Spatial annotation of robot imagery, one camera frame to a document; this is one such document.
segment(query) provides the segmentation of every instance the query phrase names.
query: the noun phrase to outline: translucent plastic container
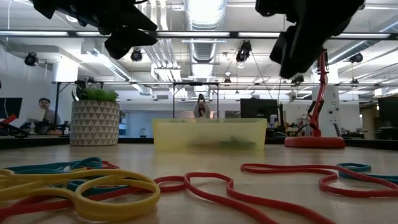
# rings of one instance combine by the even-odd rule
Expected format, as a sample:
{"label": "translucent plastic container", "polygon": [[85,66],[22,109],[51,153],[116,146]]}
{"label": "translucent plastic container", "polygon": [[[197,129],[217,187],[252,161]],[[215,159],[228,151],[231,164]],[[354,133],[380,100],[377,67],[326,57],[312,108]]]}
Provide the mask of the translucent plastic container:
{"label": "translucent plastic container", "polygon": [[154,119],[155,150],[264,150],[266,119]]}

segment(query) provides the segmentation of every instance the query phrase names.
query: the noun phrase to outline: red base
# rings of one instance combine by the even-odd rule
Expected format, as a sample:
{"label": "red base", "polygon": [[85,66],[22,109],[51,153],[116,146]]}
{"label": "red base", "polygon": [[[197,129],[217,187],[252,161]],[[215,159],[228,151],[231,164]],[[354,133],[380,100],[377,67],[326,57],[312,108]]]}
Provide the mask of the red base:
{"label": "red base", "polygon": [[286,147],[320,148],[320,149],[344,149],[346,143],[338,137],[287,137]]}

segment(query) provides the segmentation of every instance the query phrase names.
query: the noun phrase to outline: potted plant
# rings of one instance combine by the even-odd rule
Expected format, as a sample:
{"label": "potted plant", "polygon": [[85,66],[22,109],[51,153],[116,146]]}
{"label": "potted plant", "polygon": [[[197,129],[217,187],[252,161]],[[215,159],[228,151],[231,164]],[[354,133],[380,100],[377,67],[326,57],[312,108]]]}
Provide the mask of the potted plant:
{"label": "potted plant", "polygon": [[118,94],[87,82],[76,83],[72,104],[70,144],[112,146],[119,140]]}

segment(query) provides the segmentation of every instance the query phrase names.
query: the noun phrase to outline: table surface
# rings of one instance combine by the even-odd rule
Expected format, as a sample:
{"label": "table surface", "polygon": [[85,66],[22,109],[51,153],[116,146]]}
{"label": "table surface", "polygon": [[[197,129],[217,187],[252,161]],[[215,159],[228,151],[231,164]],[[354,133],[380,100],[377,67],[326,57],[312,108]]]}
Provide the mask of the table surface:
{"label": "table surface", "polygon": [[[347,147],[344,150],[289,149],[266,145],[264,152],[155,152],[153,145],[119,144],[110,147],[50,146],[11,149],[0,152],[0,167],[74,161],[98,156],[149,177],[184,175],[191,171],[219,172],[235,180],[235,189],[245,194],[283,200],[311,208],[336,223],[398,223],[395,214],[398,198],[348,198],[321,192],[318,189],[320,174],[247,174],[239,170],[242,163],[331,164],[357,162],[370,164],[375,174],[397,175],[398,153],[375,149]],[[202,190],[226,195],[224,182],[216,179],[193,179]],[[379,185],[355,180],[339,179],[333,186],[347,189],[385,189]],[[114,199],[125,202],[134,196]],[[312,223],[300,216],[279,210],[257,207],[280,223]],[[8,218],[5,223],[91,223],[76,215],[73,210],[41,212]],[[151,214],[121,223],[156,224],[242,224],[257,223],[251,217],[228,207],[202,200],[188,192],[162,195]]]}

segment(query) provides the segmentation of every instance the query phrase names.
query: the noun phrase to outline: white planter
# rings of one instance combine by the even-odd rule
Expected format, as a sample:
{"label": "white planter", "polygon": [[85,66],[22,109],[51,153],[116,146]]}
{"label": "white planter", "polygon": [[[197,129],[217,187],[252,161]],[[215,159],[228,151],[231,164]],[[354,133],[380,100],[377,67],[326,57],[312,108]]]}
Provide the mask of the white planter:
{"label": "white planter", "polygon": [[119,105],[95,100],[74,101],[70,124],[72,146],[112,146],[119,140]]}

